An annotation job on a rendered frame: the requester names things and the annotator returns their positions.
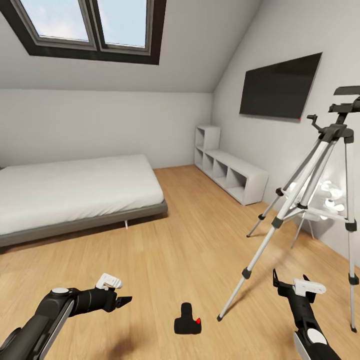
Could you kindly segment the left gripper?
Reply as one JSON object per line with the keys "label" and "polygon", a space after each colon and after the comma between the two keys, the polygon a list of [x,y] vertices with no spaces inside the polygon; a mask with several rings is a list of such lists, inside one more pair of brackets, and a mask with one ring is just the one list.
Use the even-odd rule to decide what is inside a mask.
{"label": "left gripper", "polygon": [[86,313],[97,311],[100,309],[110,313],[116,308],[120,308],[125,304],[128,304],[131,300],[131,296],[118,297],[115,292],[115,288],[109,286],[108,290],[99,289],[95,286],[94,289],[88,289],[90,293],[90,303]]}

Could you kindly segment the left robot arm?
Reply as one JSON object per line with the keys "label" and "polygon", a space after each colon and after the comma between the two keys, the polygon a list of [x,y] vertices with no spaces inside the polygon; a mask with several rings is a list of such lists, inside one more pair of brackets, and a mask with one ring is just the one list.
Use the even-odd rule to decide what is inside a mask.
{"label": "left robot arm", "polygon": [[21,328],[14,330],[0,346],[0,360],[44,360],[68,318],[100,309],[110,313],[128,304],[131,296],[118,297],[123,282],[104,273],[94,289],[54,288]]}

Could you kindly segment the camera tripod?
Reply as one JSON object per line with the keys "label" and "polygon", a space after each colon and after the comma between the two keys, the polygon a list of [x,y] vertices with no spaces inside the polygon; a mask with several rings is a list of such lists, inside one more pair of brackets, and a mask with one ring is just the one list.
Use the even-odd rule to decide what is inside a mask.
{"label": "camera tripod", "polygon": [[[351,85],[351,86],[340,86],[334,92],[334,95],[360,95],[360,85]],[[287,182],[283,187],[278,188],[275,192],[277,196],[272,201],[269,207],[265,210],[263,214],[258,216],[259,220],[254,226],[254,228],[250,231],[250,233],[246,236],[247,238],[252,234],[252,232],[256,229],[259,223],[265,219],[267,213],[273,208],[279,198],[283,195],[286,196],[286,202],[283,205],[279,214],[272,221],[271,229],[268,232],[266,238],[261,244],[259,250],[256,252],[256,255],[250,262],[249,266],[246,267],[242,272],[242,279],[235,288],[222,312],[217,316],[217,320],[222,320],[222,315],[225,314],[227,308],[230,306],[234,297],[236,296],[238,290],[242,286],[245,280],[248,280],[251,275],[251,270],[255,265],[256,261],[259,259],[272,235],[279,229],[281,225],[284,223],[286,219],[292,219],[296,217],[300,213],[309,212],[315,215],[319,215],[320,217],[326,217],[329,219],[333,219],[336,221],[341,221],[345,223],[345,229],[348,231],[348,258],[349,258],[349,274],[348,281],[350,285],[350,301],[351,301],[351,330],[356,333],[355,328],[355,304],[354,304],[354,285],[359,285],[359,278],[355,274],[355,261],[354,261],[354,232],[357,231],[357,221],[355,220],[355,208],[354,208],[354,160],[353,160],[353,143],[354,143],[354,130],[347,127],[347,124],[344,124],[348,113],[356,113],[360,112],[360,96],[353,103],[341,103],[335,104],[329,107],[329,113],[336,112],[339,114],[336,123],[332,123],[330,126],[326,126],[321,128],[316,124],[318,116],[308,115],[308,119],[313,119],[312,125],[318,129],[320,133],[317,141],[308,151],[306,156],[303,158],[301,163],[289,177]],[[327,161],[333,151],[335,144],[338,142],[340,137],[344,138],[345,143],[345,181],[346,181],[346,214],[347,217],[332,214],[329,212],[325,212],[322,210],[318,210],[312,207],[308,207],[308,203],[310,202],[315,187],[320,180],[320,177],[325,169]],[[290,188],[290,185],[296,179],[296,177],[300,174],[300,172],[304,169],[303,174],[300,179],[298,179],[297,184],[294,189],[290,193],[287,189]],[[310,177],[310,181],[307,185],[305,193],[299,201],[297,199],[298,194],[305,186],[306,181]],[[292,204],[295,204],[294,208],[291,208]],[[291,209],[290,209],[291,208]]]}

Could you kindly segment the digital camera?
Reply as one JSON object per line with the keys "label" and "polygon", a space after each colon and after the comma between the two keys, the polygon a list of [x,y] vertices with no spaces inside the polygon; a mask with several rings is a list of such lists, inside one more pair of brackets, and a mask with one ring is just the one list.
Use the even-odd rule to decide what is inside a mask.
{"label": "digital camera", "polygon": [[181,317],[174,320],[174,332],[176,334],[200,334],[201,333],[201,319],[193,319],[192,304],[184,302],[181,305]]}

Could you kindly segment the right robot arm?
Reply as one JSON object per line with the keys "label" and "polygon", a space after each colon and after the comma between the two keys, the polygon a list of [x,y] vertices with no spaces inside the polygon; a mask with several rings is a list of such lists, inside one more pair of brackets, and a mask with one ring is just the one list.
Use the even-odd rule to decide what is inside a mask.
{"label": "right robot arm", "polygon": [[287,297],[294,322],[298,331],[294,332],[295,346],[302,360],[342,360],[328,346],[329,342],[324,336],[311,307],[316,294],[324,294],[327,288],[310,281],[304,274],[303,279],[294,278],[293,285],[280,282],[275,268],[273,268],[273,286],[278,288],[278,294]]}

